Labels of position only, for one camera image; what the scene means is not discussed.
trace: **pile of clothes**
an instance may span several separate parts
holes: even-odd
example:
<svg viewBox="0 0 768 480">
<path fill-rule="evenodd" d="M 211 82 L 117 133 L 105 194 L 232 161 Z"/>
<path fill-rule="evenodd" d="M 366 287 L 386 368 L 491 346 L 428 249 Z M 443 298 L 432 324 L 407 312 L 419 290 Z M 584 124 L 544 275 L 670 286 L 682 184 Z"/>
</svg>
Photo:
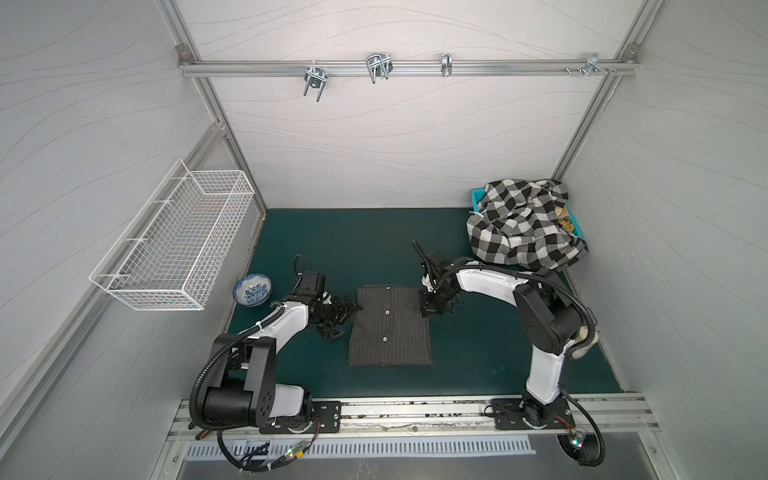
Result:
<svg viewBox="0 0 768 480">
<path fill-rule="evenodd" d="M 574 234 L 559 180 L 499 180 L 485 186 L 479 212 L 467 220 L 472 251 L 481 260 L 532 271 L 561 270 L 587 253 Z"/>
</svg>

